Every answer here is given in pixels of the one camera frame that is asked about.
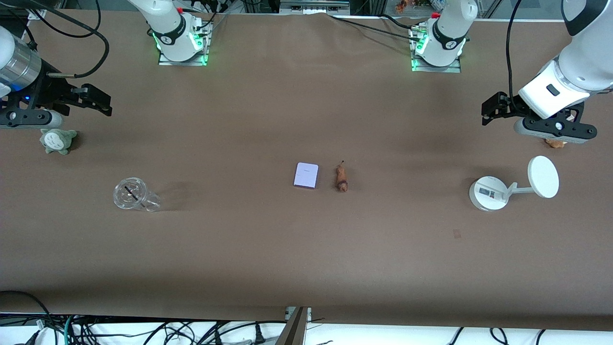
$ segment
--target power cord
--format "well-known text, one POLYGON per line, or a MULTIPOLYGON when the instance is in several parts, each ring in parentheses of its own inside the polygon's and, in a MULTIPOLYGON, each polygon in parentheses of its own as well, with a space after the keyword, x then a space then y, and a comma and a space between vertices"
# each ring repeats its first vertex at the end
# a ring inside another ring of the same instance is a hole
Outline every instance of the power cord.
POLYGON ((73 23, 73 24, 75 24, 77 26, 80 26, 83 29, 86 29, 87 31, 91 32, 92 34, 98 36, 102 40, 102 42, 104 43, 104 53, 102 54, 102 57, 96 63, 96 65, 93 68, 91 68, 89 71, 87 71, 85 73, 82 73, 82 74, 48 73, 47 75, 49 77, 52 77, 52 78, 74 78, 74 79, 84 78, 84 77, 90 76, 91 74, 96 72, 100 68, 100 66, 102 66, 102 64, 104 63, 104 60, 106 60, 107 56, 109 55, 110 46, 109 46, 109 42, 108 42, 107 38, 104 37, 100 32, 98 32, 97 29, 92 29, 88 25, 83 24, 82 22, 80 22, 80 21, 78 21, 78 20, 76 20, 76 19, 74 19, 74 18, 72 18, 72 17, 70 17, 68 15, 63 14, 62 12, 60 12, 60 11, 54 9, 54 8, 51 8, 51 7, 49 7, 49 6, 45 5, 45 4, 41 4, 40 2, 38 2, 36 0, 28 0, 28 1, 33 3, 33 4, 35 4, 35 5, 41 6, 41 8, 43 8, 43 9, 45 9, 45 10, 47 10, 47 11, 49 11, 49 12, 55 14, 55 15, 57 15, 58 17, 61 17, 62 19, 65 19, 65 20, 67 20, 67 21, 69 21, 69 22, 71 22, 71 23, 73 23))
POLYGON ((536 343, 535 345, 540 345, 541 344, 541 336, 543 335, 543 333, 545 333, 546 330, 540 330, 538 332, 538 334, 536 335, 536 343))
POLYGON ((458 328, 458 330, 455 332, 454 338, 451 339, 451 342, 449 343, 449 345, 454 345, 455 342, 458 340, 458 337, 460 336, 460 333, 464 330, 464 327, 460 327, 458 328))
POLYGON ((164 340, 164 345, 167 345, 170 340, 172 339, 172 337, 174 337, 175 335, 178 337, 182 336, 186 339, 190 340, 190 344, 194 344, 196 342, 196 334, 194 333, 194 330, 189 326, 189 324, 191 324, 192 322, 187 322, 185 324, 183 324, 181 327, 179 327, 179 329, 174 329, 174 328, 170 328, 171 330, 173 330, 172 333, 168 333, 166 334, 166 338, 164 340), (187 328, 188 330, 191 331, 192 336, 188 336, 185 333, 181 332, 182 329, 187 328))
POLYGON ((36 343, 36 338, 38 338, 38 334, 40 333, 40 330, 36 331, 35 334, 33 334, 30 339, 28 339, 28 341, 26 341, 25 345, 34 345, 36 343))
POLYGON ((509 19, 509 26, 506 29, 506 69, 509 72, 509 97, 511 98, 511 104, 515 111, 521 112, 520 109, 515 105, 515 101, 513 100, 513 71, 511 69, 511 53, 509 52, 509 42, 511 41, 511 27, 513 26, 513 20, 515 20, 515 14, 517 13, 517 9, 519 8, 519 4, 522 3, 522 0, 517 0, 515 3, 515 7, 513 7, 513 12, 511 13, 511 18, 509 19))
POLYGON ((400 23, 399 21, 397 21, 396 19, 394 19, 392 16, 388 15, 388 14, 380 14, 379 17, 383 17, 383 18, 387 18, 390 21, 392 21, 392 23, 396 24, 397 26, 403 28, 403 29, 408 29, 410 30, 411 27, 409 25, 404 25, 403 23, 400 23))
POLYGON ((30 38, 30 42, 28 42, 28 47, 32 50, 36 50, 38 44, 36 44, 36 40, 34 40, 34 35, 32 35, 32 31, 30 31, 30 28, 28 28, 28 24, 12 10, 7 9, 7 11, 9 11, 10 15, 15 17, 21 23, 23 29, 28 33, 28 37, 30 38))
POLYGON ((222 342, 221 342, 221 337, 219 336, 219 329, 215 330, 214 335, 215 335, 215 345, 221 345, 222 342))
MULTIPOLYGON (((228 330, 225 330, 225 331, 223 331, 223 332, 219 333, 219 335, 216 335, 215 337, 217 338, 217 336, 222 336, 222 335, 224 335, 224 334, 226 334, 226 333, 229 333, 229 332, 232 332, 232 331, 238 330, 239 328, 249 327, 249 326, 254 326, 254 325, 257 325, 257 324, 286 324, 286 323, 287 323, 287 322, 285 322, 285 321, 262 321, 262 322, 250 322, 250 323, 248 323, 248 324, 243 324, 243 325, 239 325, 239 326, 236 326, 236 327, 232 327, 232 328, 230 328, 230 329, 228 329, 228 330)), ((203 337, 202 339, 200 339, 200 341, 198 341, 198 343, 196 343, 196 345, 199 345, 203 339, 204 339, 204 340, 206 340, 206 339, 203 337)), ((213 339, 212 339, 212 340, 207 341, 205 344, 206 344, 206 345, 209 345, 209 344, 210 344, 212 341, 213 341, 213 339)))
POLYGON ((49 309, 47 309, 47 307, 38 298, 36 298, 36 296, 32 295, 31 293, 24 292, 24 291, 17 291, 17 290, 2 290, 0 291, 0 295, 21 295, 21 296, 28 297, 29 299, 35 301, 36 304, 38 304, 40 308, 45 312, 45 315, 47 316, 47 320, 49 321, 49 324, 52 326, 56 325, 55 321, 53 321, 53 319, 51 318, 49 309))
POLYGON ((495 341, 498 341, 500 344, 502 345, 509 345, 509 341, 506 339, 506 333, 504 332, 504 330, 502 328, 490 328, 490 335, 492 336, 492 338, 494 338, 495 341), (499 330, 500 333, 502 334, 502 337, 504 339, 504 341, 502 341, 501 339, 499 339, 495 334, 494 334, 494 330, 499 330))
POLYGON ((201 26, 197 26, 197 27, 196 27, 196 31, 197 31, 197 30, 200 30, 200 29, 204 28, 205 26, 209 25, 210 23, 212 23, 212 22, 213 22, 213 19, 215 19, 215 15, 216 15, 216 14, 217 14, 217 11, 213 12, 213 15, 211 16, 211 19, 209 19, 209 20, 208 20, 206 23, 204 23, 203 25, 201 25, 201 26))
POLYGON ((151 332, 151 334, 149 334, 149 336, 147 337, 147 339, 145 339, 145 342, 143 343, 143 345, 147 345, 147 343, 149 343, 149 341, 153 338, 153 336, 155 334, 157 334, 157 332, 163 330, 166 328, 166 326, 168 326, 170 322, 164 322, 163 324, 161 324, 158 328, 154 329, 153 332, 151 332))
MULTIPOLYGON (((96 24, 96 27, 94 28, 94 30, 98 30, 98 28, 100 28, 100 22, 102 20, 102 12, 100 11, 100 4, 98 3, 98 0, 96 0, 96 7, 98 8, 98 24, 96 24)), ((37 16, 43 23, 45 23, 45 25, 47 25, 49 28, 51 28, 53 31, 60 33, 64 36, 68 36, 68 37, 73 37, 73 38, 86 38, 86 37, 90 37, 91 35, 93 35, 94 33, 88 33, 88 34, 84 34, 84 35, 74 35, 74 34, 69 34, 67 32, 61 31, 60 29, 56 28, 55 26, 51 25, 51 23, 49 23, 45 17, 43 17, 40 13, 38 13, 37 10, 33 10, 34 15, 37 16)))
POLYGON ((391 33, 390 31, 385 31, 385 30, 381 30, 381 29, 378 29, 378 28, 373 28, 372 26, 356 23, 356 22, 351 21, 351 20, 347 20, 347 19, 343 19, 343 18, 337 18, 337 17, 333 17, 333 16, 330 16, 330 17, 334 18, 334 19, 336 19, 338 21, 343 21, 343 22, 348 23, 348 24, 352 24, 352 25, 356 25, 356 26, 361 26, 363 28, 374 30, 374 31, 378 31, 380 33, 384 33, 384 34, 388 34, 388 35, 404 38, 404 39, 407 39, 409 41, 419 41, 419 39, 417 37, 404 36, 404 35, 397 34, 397 33, 391 33))
POLYGON ((262 329, 260 328, 260 324, 256 324, 256 340, 255 345, 264 344, 266 339, 262 336, 262 329))

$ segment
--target cylindrical motor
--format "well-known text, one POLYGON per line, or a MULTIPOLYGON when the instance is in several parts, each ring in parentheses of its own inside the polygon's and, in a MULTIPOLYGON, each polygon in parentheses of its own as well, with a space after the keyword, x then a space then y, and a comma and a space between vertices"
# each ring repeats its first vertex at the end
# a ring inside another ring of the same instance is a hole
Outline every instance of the cylindrical motor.
POLYGON ((0 26, 0 84, 19 91, 38 78, 41 67, 38 53, 0 26))

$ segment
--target plush toy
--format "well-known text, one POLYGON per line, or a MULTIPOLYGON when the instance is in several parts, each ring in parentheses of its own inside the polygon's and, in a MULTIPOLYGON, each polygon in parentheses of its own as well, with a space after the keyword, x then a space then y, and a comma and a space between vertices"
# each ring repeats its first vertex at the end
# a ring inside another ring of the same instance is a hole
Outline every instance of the plush toy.
POLYGON ((72 143, 72 138, 77 136, 77 131, 69 130, 40 130, 42 137, 40 143, 45 147, 45 152, 52 153, 57 151, 62 155, 68 154, 68 148, 72 143))

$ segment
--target table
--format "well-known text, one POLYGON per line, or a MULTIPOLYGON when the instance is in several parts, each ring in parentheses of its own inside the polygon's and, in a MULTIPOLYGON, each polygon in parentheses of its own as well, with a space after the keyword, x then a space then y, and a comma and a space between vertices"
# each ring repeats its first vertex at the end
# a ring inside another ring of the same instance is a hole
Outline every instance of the table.
MULTIPOLYGON (((328 322, 613 328, 613 99, 586 105, 596 139, 561 150, 511 119, 481 126, 481 103, 507 87, 504 22, 473 25, 461 74, 431 74, 411 72, 403 39, 323 14, 231 15, 206 68, 157 66, 138 13, 102 20, 111 52, 82 82, 113 97, 113 117, 73 108, 65 157, 37 131, 0 133, 2 289, 75 314, 261 320, 309 305, 328 322), (527 185, 537 155, 558 169, 555 198, 471 204, 478 177, 527 185), (300 161, 319 165, 315 190, 292 186, 300 161), (129 176, 168 211, 118 209, 129 176)), ((63 72, 102 53, 32 30, 63 72)), ((568 42, 562 23, 514 25, 516 88, 568 42)))

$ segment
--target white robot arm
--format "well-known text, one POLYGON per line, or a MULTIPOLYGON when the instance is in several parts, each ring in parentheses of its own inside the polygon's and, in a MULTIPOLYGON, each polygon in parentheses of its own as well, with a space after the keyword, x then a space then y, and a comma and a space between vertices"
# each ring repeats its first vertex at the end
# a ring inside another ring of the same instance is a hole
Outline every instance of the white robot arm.
POLYGON ((186 61, 204 48, 202 19, 179 13, 172 0, 128 0, 145 16, 160 52, 170 61, 186 61))
POLYGON ((541 118, 549 118, 613 85, 611 1, 562 1, 562 15, 573 41, 519 90, 541 118))
POLYGON ((498 92, 484 102, 483 125, 519 116, 520 134, 576 144, 596 136, 580 119, 583 102, 613 85, 613 0, 562 1, 562 15, 572 42, 512 100, 498 92))
POLYGON ((77 88, 48 73, 59 70, 0 26, 0 128, 59 128, 69 106, 111 116, 109 95, 91 84, 77 88))
POLYGON ((474 0, 448 0, 439 18, 420 24, 427 27, 427 37, 415 52, 432 66, 449 66, 462 53, 478 12, 474 0))

